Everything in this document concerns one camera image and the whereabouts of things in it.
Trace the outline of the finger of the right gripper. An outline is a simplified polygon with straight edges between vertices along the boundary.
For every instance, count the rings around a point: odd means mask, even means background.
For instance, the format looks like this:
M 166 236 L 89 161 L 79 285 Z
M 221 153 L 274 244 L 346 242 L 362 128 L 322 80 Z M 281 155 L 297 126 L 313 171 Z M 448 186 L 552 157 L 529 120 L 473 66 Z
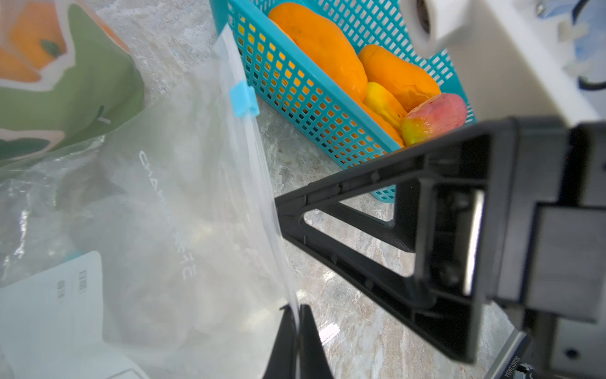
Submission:
M 437 207 L 431 205 L 432 189 L 449 180 L 473 177 L 473 155 L 461 144 L 426 143 L 406 148 L 361 166 L 342 171 L 276 198 L 284 238 L 303 242 L 304 215 L 322 210 L 350 226 L 405 251 L 434 248 Z M 392 221 L 381 221 L 344 201 L 395 186 Z
M 473 362 L 470 308 L 412 276 L 400 276 L 323 232 L 298 222 L 280 224 L 282 236 L 326 265 L 448 358 Z

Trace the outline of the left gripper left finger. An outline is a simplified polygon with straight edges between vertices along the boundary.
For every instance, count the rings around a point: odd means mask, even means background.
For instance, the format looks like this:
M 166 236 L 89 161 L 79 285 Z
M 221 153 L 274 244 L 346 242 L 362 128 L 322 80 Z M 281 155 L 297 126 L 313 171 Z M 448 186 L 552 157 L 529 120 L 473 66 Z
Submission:
M 282 319 L 263 379 L 295 379 L 298 331 L 289 305 L 282 308 Z

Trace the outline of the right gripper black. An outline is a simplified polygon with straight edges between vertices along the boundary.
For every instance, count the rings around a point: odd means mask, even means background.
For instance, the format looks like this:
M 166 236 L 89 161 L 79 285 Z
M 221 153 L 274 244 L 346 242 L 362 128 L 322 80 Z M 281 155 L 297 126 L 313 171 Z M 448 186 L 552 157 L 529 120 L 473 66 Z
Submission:
M 481 308 L 530 334 L 535 363 L 605 376 L 605 124 L 466 127 L 421 147 L 418 261 L 436 297 L 431 342 L 475 359 Z

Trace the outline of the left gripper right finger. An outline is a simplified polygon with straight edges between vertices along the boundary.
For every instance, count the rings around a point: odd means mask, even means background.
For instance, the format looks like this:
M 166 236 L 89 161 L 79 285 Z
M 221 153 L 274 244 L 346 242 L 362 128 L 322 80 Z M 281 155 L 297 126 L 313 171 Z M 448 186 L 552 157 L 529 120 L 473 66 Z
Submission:
M 299 315 L 300 378 L 333 379 L 311 307 L 302 304 Z

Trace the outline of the red green mango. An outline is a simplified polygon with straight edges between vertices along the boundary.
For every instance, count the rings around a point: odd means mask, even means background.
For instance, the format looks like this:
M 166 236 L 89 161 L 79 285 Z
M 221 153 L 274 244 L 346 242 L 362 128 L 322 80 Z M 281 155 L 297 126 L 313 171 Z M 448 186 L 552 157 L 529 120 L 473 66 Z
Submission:
M 441 93 L 415 107 L 402 121 L 400 130 L 405 146 L 416 145 L 466 123 L 467 104 L 461 96 Z

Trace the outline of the small yellow mango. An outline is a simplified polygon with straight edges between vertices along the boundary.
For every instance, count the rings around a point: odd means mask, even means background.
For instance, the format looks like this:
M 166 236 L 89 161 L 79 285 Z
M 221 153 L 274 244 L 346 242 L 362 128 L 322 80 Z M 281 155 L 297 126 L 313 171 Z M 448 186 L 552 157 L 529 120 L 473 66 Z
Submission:
M 401 134 L 401 124 L 408 112 L 385 87 L 369 82 L 363 104 Z

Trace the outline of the clear zip-top bag green print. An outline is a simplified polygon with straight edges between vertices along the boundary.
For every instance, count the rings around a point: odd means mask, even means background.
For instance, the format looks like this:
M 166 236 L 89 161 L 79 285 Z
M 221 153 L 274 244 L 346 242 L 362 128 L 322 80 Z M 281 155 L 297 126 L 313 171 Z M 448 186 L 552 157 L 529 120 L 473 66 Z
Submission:
M 126 44 L 83 1 L 1 3 L 1 164 L 111 132 L 144 106 Z

